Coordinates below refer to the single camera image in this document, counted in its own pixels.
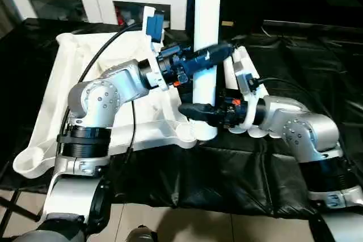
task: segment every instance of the floor tile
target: floor tile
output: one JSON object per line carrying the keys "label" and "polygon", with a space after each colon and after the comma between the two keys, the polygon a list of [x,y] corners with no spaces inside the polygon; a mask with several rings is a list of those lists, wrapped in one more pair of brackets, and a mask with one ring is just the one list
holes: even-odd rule
{"label": "floor tile", "polygon": [[[8,201],[11,199],[13,194],[13,191],[6,191],[6,190],[0,190],[0,196],[7,199]],[[2,206],[0,206],[0,220],[2,220],[2,217],[4,216],[6,209]]]}
{"label": "floor tile", "polygon": [[[19,206],[37,214],[45,201],[45,195],[22,192],[17,203]],[[4,237],[21,235],[25,232],[34,230],[39,223],[34,222],[22,215],[11,214],[11,218],[4,233]]]}
{"label": "floor tile", "polygon": [[113,204],[107,227],[96,235],[91,235],[87,242],[114,242],[119,228],[121,214],[123,213],[123,204]]}
{"label": "floor tile", "polygon": [[159,242],[233,241],[229,214],[126,204],[116,242],[125,241],[130,231],[142,224],[157,231]]}
{"label": "floor tile", "polygon": [[233,215],[234,241],[314,242],[306,220]]}

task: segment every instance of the black tarp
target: black tarp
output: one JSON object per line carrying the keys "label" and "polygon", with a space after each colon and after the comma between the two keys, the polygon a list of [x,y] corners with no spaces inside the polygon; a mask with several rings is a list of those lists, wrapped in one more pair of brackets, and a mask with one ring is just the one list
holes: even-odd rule
{"label": "black tarp", "polygon": [[[55,37],[63,32],[115,30],[117,26],[105,24],[27,19],[0,41],[1,60],[7,66],[0,162],[7,168],[0,188],[47,191],[51,171],[27,180],[12,170],[11,163],[31,136],[58,49]],[[316,37],[247,36],[241,43],[261,76],[297,82],[321,99],[339,126],[348,158],[363,184],[362,47],[326,44]],[[271,95],[292,97],[314,109],[314,103],[291,86],[268,83],[267,87]],[[116,156],[111,167],[115,202],[284,218],[315,213],[298,165],[280,139],[221,130],[215,139],[189,150],[164,146],[136,151],[121,174],[123,167],[123,156]]]}

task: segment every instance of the metal leg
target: metal leg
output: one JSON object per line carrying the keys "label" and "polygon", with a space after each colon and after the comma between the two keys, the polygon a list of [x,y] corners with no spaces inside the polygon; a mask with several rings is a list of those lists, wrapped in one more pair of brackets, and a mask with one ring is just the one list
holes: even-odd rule
{"label": "metal leg", "polygon": [[0,237],[2,237],[5,232],[5,229],[7,227],[7,224],[9,223],[12,212],[22,215],[35,222],[40,220],[40,215],[36,215],[18,205],[16,205],[16,202],[20,196],[20,193],[21,193],[20,191],[15,191],[14,194],[12,195],[10,201],[8,201],[7,199],[5,199],[3,197],[0,197],[0,205],[6,208],[6,212],[0,223]]}

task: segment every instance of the white pole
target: white pole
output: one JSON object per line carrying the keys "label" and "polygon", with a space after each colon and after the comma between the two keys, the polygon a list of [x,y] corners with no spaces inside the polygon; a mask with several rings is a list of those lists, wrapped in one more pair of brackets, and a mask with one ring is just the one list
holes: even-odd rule
{"label": "white pole", "polygon": [[[218,43],[221,0],[195,0],[194,50]],[[193,76],[193,103],[211,104],[216,100],[217,67],[199,71]],[[196,139],[207,141],[217,135],[217,128],[206,122],[192,121]]]}

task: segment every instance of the white tray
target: white tray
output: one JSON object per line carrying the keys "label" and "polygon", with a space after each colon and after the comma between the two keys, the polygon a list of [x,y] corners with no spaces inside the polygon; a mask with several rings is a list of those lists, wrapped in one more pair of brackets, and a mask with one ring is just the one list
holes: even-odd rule
{"label": "white tray", "polygon": [[[66,109],[69,90],[75,85],[81,73],[114,33],[73,35],[63,33],[57,36],[60,44],[53,70],[50,75],[43,102],[38,113],[29,146],[13,162],[13,169],[33,179],[54,166],[56,158],[56,137]],[[97,78],[105,69],[127,60],[142,61],[147,58],[142,31],[127,32],[115,40],[100,56],[87,74],[85,81]],[[161,44],[153,43],[156,51]],[[146,97],[135,101],[136,136],[134,149],[176,144],[191,148],[196,139],[185,116],[179,113],[181,101],[176,88],[168,91],[159,88],[150,91]],[[133,117],[130,103],[124,104],[115,118],[112,129],[109,154],[120,154],[130,144],[133,131]]]}

